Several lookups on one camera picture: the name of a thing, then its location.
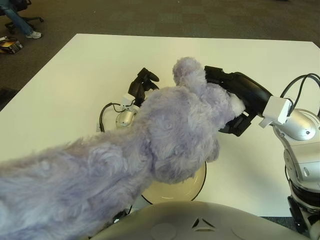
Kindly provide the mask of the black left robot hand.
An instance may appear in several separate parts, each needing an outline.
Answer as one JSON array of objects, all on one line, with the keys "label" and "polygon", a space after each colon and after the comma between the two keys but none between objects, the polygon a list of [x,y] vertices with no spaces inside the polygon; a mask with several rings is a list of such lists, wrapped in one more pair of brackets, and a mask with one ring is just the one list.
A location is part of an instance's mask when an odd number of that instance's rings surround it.
[{"label": "black left robot hand", "polygon": [[128,94],[134,97],[134,105],[140,108],[145,100],[145,92],[159,89],[155,84],[159,81],[160,79],[154,73],[142,68],[128,89]]}]

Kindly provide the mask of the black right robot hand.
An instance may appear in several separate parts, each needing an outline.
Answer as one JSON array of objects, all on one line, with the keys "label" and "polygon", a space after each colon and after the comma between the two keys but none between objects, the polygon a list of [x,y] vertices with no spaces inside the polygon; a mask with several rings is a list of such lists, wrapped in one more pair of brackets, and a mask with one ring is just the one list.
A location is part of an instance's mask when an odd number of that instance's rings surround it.
[{"label": "black right robot hand", "polygon": [[225,73],[223,69],[213,66],[205,66],[204,71],[208,83],[221,86],[243,101],[244,113],[229,121],[224,128],[219,130],[221,133],[239,137],[256,116],[263,116],[263,111],[272,94],[241,72]]}]

